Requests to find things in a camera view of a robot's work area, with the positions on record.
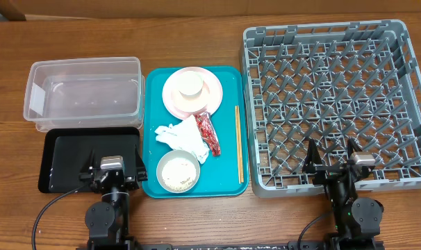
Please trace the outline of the red snack wrapper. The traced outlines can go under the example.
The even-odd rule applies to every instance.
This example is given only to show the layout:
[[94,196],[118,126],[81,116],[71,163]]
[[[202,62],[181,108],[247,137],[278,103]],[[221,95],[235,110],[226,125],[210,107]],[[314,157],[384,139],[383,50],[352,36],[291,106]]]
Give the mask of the red snack wrapper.
[[221,155],[220,143],[217,138],[217,133],[214,129],[211,121],[211,115],[209,112],[203,112],[198,115],[194,115],[199,132],[202,139],[208,145],[213,156]]

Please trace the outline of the pile of rice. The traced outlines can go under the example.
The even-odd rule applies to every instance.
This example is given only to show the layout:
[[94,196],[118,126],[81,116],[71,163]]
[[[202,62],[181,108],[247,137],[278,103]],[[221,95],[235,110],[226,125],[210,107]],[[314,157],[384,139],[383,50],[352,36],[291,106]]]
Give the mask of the pile of rice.
[[183,192],[193,185],[197,177],[197,170],[188,159],[174,158],[165,164],[161,176],[169,189]]

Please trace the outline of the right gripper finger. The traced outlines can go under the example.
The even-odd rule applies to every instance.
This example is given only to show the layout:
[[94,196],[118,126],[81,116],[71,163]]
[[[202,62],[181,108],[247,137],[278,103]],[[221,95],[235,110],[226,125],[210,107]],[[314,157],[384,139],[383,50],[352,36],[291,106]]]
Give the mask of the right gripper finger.
[[305,159],[305,165],[310,165],[310,164],[316,164],[316,165],[322,164],[322,159],[319,155],[319,152],[317,150],[317,145],[314,139],[310,139],[308,142],[308,152]]
[[356,140],[354,138],[349,138],[347,141],[347,154],[352,155],[353,153],[360,151],[362,151],[362,148],[359,147]]

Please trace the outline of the white napkin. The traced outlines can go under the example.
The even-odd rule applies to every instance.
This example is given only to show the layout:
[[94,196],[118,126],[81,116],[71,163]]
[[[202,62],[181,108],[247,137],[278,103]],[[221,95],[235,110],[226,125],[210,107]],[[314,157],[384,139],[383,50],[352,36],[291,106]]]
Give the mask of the white napkin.
[[173,150],[191,153],[202,165],[209,156],[210,149],[201,137],[194,115],[177,125],[159,126],[155,134],[156,141],[167,144]]

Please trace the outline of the grey bowl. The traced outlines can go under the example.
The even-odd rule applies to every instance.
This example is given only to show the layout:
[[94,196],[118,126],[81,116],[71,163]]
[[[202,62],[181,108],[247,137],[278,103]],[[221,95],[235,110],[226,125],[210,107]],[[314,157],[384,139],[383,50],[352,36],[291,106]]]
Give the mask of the grey bowl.
[[[164,180],[162,179],[162,176],[161,176],[161,172],[162,172],[162,169],[165,166],[165,164],[168,161],[170,161],[174,158],[186,158],[186,159],[188,159],[189,161],[191,161],[194,164],[194,166],[197,170],[197,177],[196,177],[193,185],[191,187],[189,187],[188,189],[184,190],[183,192],[175,192],[175,191],[169,189],[166,186],[166,184],[165,184],[165,182],[164,182]],[[188,153],[187,151],[182,151],[182,150],[173,150],[173,151],[170,151],[170,152],[166,153],[160,159],[160,161],[158,162],[158,166],[156,168],[156,177],[157,177],[157,180],[158,180],[159,184],[161,185],[161,187],[163,189],[165,189],[165,190],[167,190],[168,192],[171,192],[171,193],[179,194],[179,193],[184,193],[184,192],[187,192],[187,191],[191,190],[197,184],[197,182],[199,180],[199,177],[200,177],[200,171],[201,171],[201,169],[200,169],[199,162],[197,161],[197,159],[191,153]]]

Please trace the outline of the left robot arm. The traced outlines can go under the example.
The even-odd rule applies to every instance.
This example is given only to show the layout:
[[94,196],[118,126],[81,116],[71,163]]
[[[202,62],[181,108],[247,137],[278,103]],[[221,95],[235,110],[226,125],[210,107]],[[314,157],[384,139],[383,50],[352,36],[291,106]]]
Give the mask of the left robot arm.
[[85,213],[85,225],[89,230],[88,249],[141,249],[142,245],[129,234],[130,191],[140,188],[147,180],[147,170],[139,153],[135,156],[134,175],[125,173],[122,156],[106,156],[97,164],[91,151],[79,172],[79,180],[101,201],[91,205]]

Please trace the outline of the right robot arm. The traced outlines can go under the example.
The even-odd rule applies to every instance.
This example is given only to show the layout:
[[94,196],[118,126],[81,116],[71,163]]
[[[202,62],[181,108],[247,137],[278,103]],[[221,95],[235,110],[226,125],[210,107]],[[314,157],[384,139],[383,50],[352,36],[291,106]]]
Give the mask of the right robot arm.
[[[302,171],[313,174],[313,184],[324,188],[324,193],[331,203],[331,211],[305,226],[297,240],[298,249],[385,249],[383,242],[374,238],[380,234],[384,207],[375,199],[360,198],[355,186],[356,182],[372,173],[376,160],[371,153],[363,151],[353,139],[347,141],[347,156],[346,162],[338,166],[323,165],[315,140],[309,140]],[[336,232],[326,234],[321,242],[303,242],[305,232],[329,215],[333,215]]]

